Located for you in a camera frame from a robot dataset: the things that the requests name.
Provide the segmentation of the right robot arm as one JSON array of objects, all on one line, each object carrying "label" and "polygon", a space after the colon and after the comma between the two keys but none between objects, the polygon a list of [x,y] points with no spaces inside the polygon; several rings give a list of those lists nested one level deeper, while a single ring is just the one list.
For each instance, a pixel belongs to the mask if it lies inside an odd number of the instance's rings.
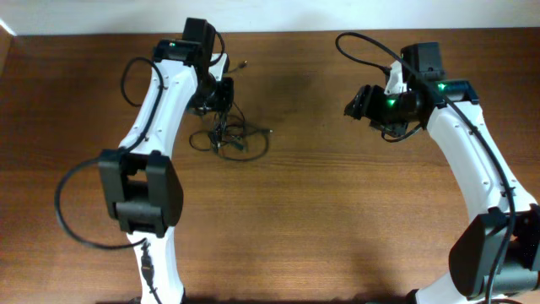
[{"label": "right robot arm", "polygon": [[449,270],[408,293],[408,303],[500,303],[539,289],[539,204],[497,148],[478,95],[449,80],[440,46],[405,46],[382,69],[384,86],[364,85],[345,115],[397,143],[425,130],[443,152],[462,192],[469,225],[451,248]]}]

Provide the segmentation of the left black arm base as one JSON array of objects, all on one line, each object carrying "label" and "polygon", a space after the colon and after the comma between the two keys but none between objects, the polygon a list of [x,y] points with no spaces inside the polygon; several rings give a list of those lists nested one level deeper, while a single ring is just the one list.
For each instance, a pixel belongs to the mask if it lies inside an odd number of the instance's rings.
[{"label": "left black arm base", "polygon": [[141,297],[132,298],[127,304],[141,304]]}]

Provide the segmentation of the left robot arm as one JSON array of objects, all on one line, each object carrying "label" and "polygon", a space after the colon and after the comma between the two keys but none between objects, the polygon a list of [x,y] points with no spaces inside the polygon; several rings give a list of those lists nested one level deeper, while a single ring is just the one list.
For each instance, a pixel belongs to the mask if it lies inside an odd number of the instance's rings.
[{"label": "left robot arm", "polygon": [[189,18],[179,40],[159,41],[135,123],[118,149],[100,154],[107,210],[134,249],[141,303],[180,303],[185,298],[175,252],[184,195],[171,156],[185,113],[225,114],[232,106],[233,81],[224,76],[228,56],[213,51],[218,38],[207,20]]}]

